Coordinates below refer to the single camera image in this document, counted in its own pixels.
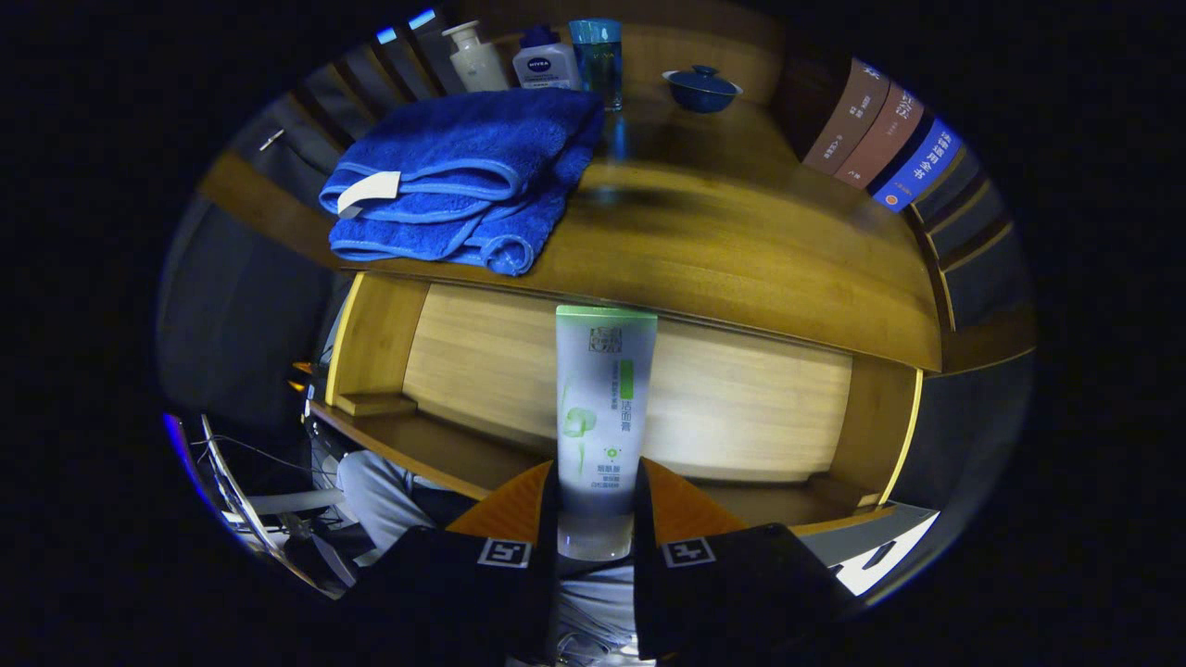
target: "blue cup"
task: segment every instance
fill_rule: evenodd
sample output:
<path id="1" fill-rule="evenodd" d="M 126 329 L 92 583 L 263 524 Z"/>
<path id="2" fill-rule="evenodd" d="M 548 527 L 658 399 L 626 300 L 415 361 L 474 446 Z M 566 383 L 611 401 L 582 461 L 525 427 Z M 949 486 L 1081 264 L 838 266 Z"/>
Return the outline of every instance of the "blue cup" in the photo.
<path id="1" fill-rule="evenodd" d="M 613 19 L 568 21 L 585 90 L 601 95 L 605 110 L 621 110 L 621 24 Z"/>

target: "blue lidded bowl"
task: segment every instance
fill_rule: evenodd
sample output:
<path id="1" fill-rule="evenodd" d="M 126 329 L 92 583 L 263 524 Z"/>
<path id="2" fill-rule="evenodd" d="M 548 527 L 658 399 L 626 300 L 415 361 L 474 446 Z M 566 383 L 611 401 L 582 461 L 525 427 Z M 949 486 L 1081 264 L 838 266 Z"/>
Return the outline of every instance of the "blue lidded bowl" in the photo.
<path id="1" fill-rule="evenodd" d="M 716 76 L 708 65 L 691 65 L 693 71 L 665 71 L 671 96 L 681 107 L 697 114 L 712 114 L 728 107 L 742 93 L 741 87 Z"/>

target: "lotion pump bottle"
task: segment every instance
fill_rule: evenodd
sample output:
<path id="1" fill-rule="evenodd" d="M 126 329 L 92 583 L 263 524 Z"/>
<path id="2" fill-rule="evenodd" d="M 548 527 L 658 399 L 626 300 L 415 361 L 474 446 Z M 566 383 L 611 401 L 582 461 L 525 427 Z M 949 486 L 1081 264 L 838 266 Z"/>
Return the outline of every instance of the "lotion pump bottle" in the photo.
<path id="1" fill-rule="evenodd" d="M 457 53 L 448 59 L 461 77 L 461 84 L 470 93 L 482 90 L 509 90 L 506 74 L 498 61 L 498 51 L 493 44 L 478 42 L 478 21 L 470 21 L 441 31 L 442 37 L 452 37 L 457 44 Z"/>
<path id="2" fill-rule="evenodd" d="M 581 75 L 576 69 L 573 47 L 561 44 L 560 36 L 548 28 L 548 24 L 534 26 L 519 39 L 523 47 L 512 61 L 515 75 L 523 88 L 581 89 Z"/>

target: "white label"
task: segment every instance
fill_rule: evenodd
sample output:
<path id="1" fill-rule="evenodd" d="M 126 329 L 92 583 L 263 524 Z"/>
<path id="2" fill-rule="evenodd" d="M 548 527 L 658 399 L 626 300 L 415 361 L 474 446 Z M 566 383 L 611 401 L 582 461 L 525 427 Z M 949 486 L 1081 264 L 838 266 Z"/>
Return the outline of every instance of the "white label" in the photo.
<path id="1" fill-rule="evenodd" d="M 400 172 L 381 171 L 355 183 L 338 196 L 338 217 L 351 218 L 363 208 L 356 205 L 363 199 L 394 199 L 400 193 Z"/>
<path id="2" fill-rule="evenodd" d="M 531 542 L 518 540 L 495 540 L 486 539 L 486 546 L 482 548 L 478 557 L 479 565 L 493 565 L 496 567 L 527 568 L 531 563 Z"/>

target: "towel tag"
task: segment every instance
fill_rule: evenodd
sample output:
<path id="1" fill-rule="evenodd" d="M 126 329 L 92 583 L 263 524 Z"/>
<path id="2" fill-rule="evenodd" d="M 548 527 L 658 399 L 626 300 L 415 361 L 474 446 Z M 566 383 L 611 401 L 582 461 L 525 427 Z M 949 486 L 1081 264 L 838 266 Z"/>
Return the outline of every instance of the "towel tag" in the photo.
<path id="1" fill-rule="evenodd" d="M 362 212 L 356 205 L 363 199 L 394 199 L 400 193 L 400 172 L 381 171 L 355 183 L 338 195 L 338 217 L 351 218 Z"/>

